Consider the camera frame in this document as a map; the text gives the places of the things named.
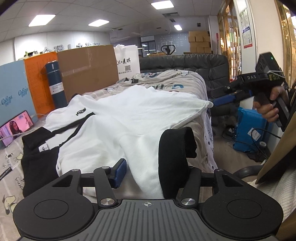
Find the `person's right hand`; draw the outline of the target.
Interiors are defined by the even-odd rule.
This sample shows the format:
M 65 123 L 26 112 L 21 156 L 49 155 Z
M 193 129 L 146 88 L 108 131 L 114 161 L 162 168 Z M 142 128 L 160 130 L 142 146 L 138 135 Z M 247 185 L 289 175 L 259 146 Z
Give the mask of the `person's right hand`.
M 286 104 L 289 104 L 289 96 L 287 91 L 283 86 L 276 86 L 271 90 L 270 99 L 275 100 L 278 97 L 281 97 Z M 262 101 L 253 101 L 253 107 L 257 110 L 259 114 L 262 115 L 269 123 L 274 123 L 279 115 L 278 108 L 274 108 L 272 104 L 267 103 L 263 104 Z

